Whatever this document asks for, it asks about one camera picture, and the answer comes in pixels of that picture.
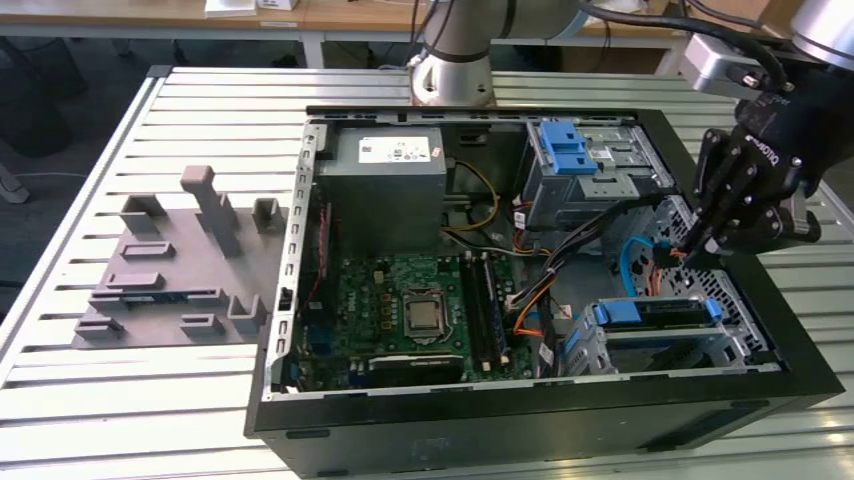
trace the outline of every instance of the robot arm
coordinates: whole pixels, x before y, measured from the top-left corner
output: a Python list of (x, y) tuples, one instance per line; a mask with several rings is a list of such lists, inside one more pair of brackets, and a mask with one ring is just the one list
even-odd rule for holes
[(576, 0), (433, 0), (424, 51), (409, 62), (415, 103), (493, 104), (491, 40), (572, 35), (585, 18)]
[(686, 49), (682, 72), (692, 87), (743, 99), (738, 125), (708, 130), (700, 147), (696, 222), (679, 247), (695, 260), (707, 253), (763, 253), (820, 237), (806, 198), (827, 169), (854, 156), (850, 2), (808, 0), (792, 28), (791, 44), (770, 48), (787, 77), (776, 90), (760, 88), (758, 62), (722, 42), (695, 36)]

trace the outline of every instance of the blue latch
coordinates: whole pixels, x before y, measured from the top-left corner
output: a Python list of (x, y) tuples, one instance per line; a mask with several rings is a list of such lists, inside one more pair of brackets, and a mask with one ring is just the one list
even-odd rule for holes
[(608, 315), (604, 313), (601, 305), (593, 305), (592, 314), (596, 317), (596, 325), (604, 325), (608, 323)]
[(543, 146), (555, 164), (555, 173), (593, 175), (599, 165), (587, 157), (584, 137), (572, 123), (543, 122), (539, 125)]
[(720, 320), (723, 320), (723, 310), (720, 310), (718, 301), (714, 298), (707, 298), (703, 303), (706, 304), (706, 310), (708, 311), (711, 322), (720, 323)]
[(608, 312), (608, 318), (611, 319), (611, 323), (640, 323), (640, 313), (637, 312), (637, 307), (635, 302), (621, 301), (621, 302), (608, 302), (603, 303), (601, 306)]

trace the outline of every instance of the green motherboard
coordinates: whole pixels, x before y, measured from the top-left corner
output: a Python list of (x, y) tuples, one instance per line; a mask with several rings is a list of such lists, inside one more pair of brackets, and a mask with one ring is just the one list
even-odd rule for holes
[[(513, 289), (507, 258), (488, 259), (499, 302)], [(524, 342), (509, 342), (508, 363), (484, 371), (472, 359), (460, 258), (456, 256), (393, 256), (347, 258), (337, 270), (337, 304), (332, 325), (305, 327), (304, 344), (311, 352), (300, 368), (311, 372), (311, 388), (356, 388), (353, 381), (364, 359), (377, 355), (457, 355), (464, 358), (463, 382), (529, 378), (531, 354)], [(441, 321), (417, 323), (419, 318)]]

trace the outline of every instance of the table surface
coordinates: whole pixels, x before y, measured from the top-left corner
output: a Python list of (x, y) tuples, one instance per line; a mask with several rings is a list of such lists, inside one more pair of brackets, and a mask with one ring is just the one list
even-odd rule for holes
[[(124, 224), (126, 195), (188, 208), (184, 166), (209, 164), (214, 187), (249, 206), (288, 204), (307, 105), (405, 105), (405, 76), (361, 70), (177, 68), (146, 79), (18, 301), (0, 327), (0, 476), (295, 479), (243, 437), (255, 346), (77, 351), (73, 328)], [(732, 102), (678, 77), (495, 74), (501, 106), (660, 109), (696, 155)], [(832, 194), (810, 199), (818, 244), (764, 255), (771, 277), (848, 393), (772, 416), (682, 452), (492, 466), (405, 478), (842, 479), (854, 476), (854, 236)]]
[[(427, 11), (421, 1), (420, 18)], [(652, 11), (666, 0), (652, 0)], [(293, 22), (284, 28), (324, 31), (408, 32), (411, 0), (300, 0), (292, 11), (257, 9), (251, 17), (204, 18), (204, 0), (2, 0), (0, 23), (186, 28), (283, 28), (267, 22)], [(613, 36), (671, 37), (680, 32), (611, 25)], [(580, 35), (603, 36), (600, 23)]]

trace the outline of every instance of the motherboard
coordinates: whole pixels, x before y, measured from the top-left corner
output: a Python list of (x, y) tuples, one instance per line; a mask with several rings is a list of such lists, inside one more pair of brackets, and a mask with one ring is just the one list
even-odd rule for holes
[(515, 289), (503, 255), (344, 258), (336, 286), (335, 320), (301, 332), (312, 388), (360, 388), (377, 376), (380, 386), (395, 386), (396, 372), (417, 377), (417, 362), (433, 364), (423, 369), (431, 374), (445, 366), (456, 381), (532, 377), (528, 346), (508, 344), (503, 331)]

